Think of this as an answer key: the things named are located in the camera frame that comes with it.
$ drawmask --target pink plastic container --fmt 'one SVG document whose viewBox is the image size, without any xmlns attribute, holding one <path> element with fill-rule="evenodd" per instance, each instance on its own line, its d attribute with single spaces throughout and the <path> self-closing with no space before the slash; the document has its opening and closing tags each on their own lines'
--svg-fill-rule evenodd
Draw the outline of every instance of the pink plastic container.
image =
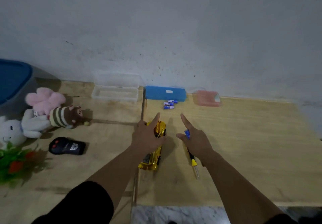
<svg viewBox="0 0 322 224">
<path fill-rule="evenodd" d="M 199 106 L 219 107 L 222 105 L 218 92 L 198 90 L 193 93 L 194 103 Z"/>
</svg>

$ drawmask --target red flower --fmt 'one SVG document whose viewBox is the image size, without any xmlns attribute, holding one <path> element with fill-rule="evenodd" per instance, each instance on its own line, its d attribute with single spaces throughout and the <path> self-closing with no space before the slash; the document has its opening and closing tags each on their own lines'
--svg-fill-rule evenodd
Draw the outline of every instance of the red flower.
<svg viewBox="0 0 322 224">
<path fill-rule="evenodd" d="M 9 174 L 16 173 L 20 171 L 23 167 L 23 161 L 13 161 L 10 164 Z"/>
<path fill-rule="evenodd" d="M 26 159 L 32 159 L 35 156 L 36 152 L 34 151 L 30 151 L 28 153 L 26 153 L 25 157 Z"/>
</svg>

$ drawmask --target black sleeve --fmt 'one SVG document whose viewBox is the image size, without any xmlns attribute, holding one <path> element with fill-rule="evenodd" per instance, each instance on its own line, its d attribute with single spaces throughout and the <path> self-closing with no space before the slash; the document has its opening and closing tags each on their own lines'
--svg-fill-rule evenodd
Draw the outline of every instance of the black sleeve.
<svg viewBox="0 0 322 224">
<path fill-rule="evenodd" d="M 96 182 L 86 181 L 70 190 L 57 206 L 33 224 L 109 223 L 113 213 L 113 202 L 107 191 Z"/>
<path fill-rule="evenodd" d="M 287 214 L 279 214 L 269 219 L 265 224 L 297 224 L 297 222 Z"/>
</svg>

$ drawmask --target brown stuffed toy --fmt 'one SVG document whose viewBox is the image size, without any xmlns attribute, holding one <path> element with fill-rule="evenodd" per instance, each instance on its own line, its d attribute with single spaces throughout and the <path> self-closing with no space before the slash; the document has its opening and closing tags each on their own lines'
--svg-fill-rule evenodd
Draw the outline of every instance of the brown stuffed toy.
<svg viewBox="0 0 322 224">
<path fill-rule="evenodd" d="M 50 111 L 49 120 L 52 126 L 72 129 L 78 122 L 83 122 L 80 106 L 57 107 Z"/>
</svg>

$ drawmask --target screwdriver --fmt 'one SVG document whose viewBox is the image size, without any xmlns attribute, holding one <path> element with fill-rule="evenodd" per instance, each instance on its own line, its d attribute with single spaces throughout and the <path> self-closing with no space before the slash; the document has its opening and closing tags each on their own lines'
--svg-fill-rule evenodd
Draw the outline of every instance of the screwdriver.
<svg viewBox="0 0 322 224">
<path fill-rule="evenodd" d="M 188 139 L 190 139 L 190 132 L 189 132 L 189 129 L 185 130 L 184 131 L 185 135 L 187 136 Z M 198 172 L 198 169 L 197 169 L 197 162 L 195 160 L 195 156 L 193 154 L 190 153 L 189 149 L 187 148 L 188 150 L 188 153 L 189 153 L 189 157 L 191 159 L 191 165 L 192 167 L 195 169 L 196 171 L 196 174 L 197 174 L 197 179 L 200 179 L 199 177 L 199 172 Z"/>
</svg>

